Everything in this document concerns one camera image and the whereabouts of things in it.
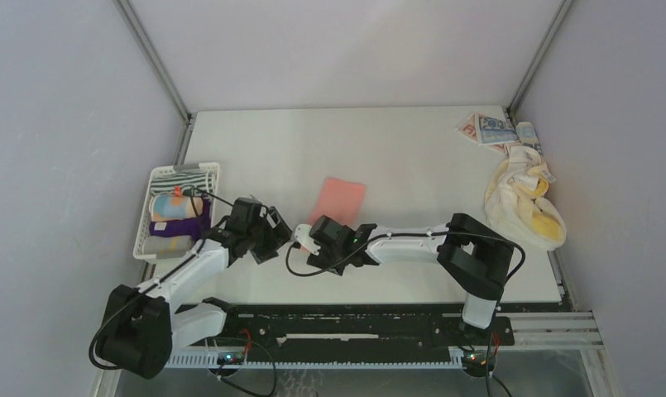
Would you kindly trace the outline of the orange polka dot towel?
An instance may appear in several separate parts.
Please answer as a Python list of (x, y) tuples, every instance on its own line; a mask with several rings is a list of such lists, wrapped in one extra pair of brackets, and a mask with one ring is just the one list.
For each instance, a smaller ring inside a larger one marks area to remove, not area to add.
[(204, 213), (204, 199), (194, 195), (192, 186), (178, 185), (170, 192), (157, 194), (149, 202), (152, 222), (197, 218)]

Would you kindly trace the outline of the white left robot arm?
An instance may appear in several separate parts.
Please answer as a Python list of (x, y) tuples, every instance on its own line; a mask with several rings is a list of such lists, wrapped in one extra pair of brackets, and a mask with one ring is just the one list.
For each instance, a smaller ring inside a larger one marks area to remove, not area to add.
[(202, 232), (174, 269), (135, 287), (119, 285), (110, 293), (89, 344), (91, 364), (149, 380), (174, 352), (207, 337), (222, 345), (235, 342), (241, 324), (229, 315), (235, 309), (232, 304), (206, 298), (188, 307), (189, 297), (246, 254), (258, 264), (277, 257), (291, 237), (291, 228), (275, 207), (238, 199), (227, 216)]

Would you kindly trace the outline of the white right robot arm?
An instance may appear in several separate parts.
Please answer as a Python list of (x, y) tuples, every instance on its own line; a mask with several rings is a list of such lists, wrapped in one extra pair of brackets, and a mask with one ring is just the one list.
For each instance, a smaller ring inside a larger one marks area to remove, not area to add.
[(318, 272), (340, 275), (348, 265), (440, 265), (465, 292), (459, 325), (471, 344), (492, 334), (496, 308), (514, 273), (513, 255), (522, 250), (465, 213), (438, 226), (406, 229), (376, 223), (352, 229), (322, 216), (314, 225), (299, 225), (294, 239), (309, 252), (307, 262)]

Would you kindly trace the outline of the pink towel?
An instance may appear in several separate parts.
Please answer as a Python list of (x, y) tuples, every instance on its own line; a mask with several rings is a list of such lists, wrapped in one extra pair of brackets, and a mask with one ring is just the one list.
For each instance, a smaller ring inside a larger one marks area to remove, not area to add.
[(306, 223), (313, 225), (320, 217), (327, 216), (338, 223), (351, 226), (357, 220), (365, 195), (364, 184), (328, 177)]

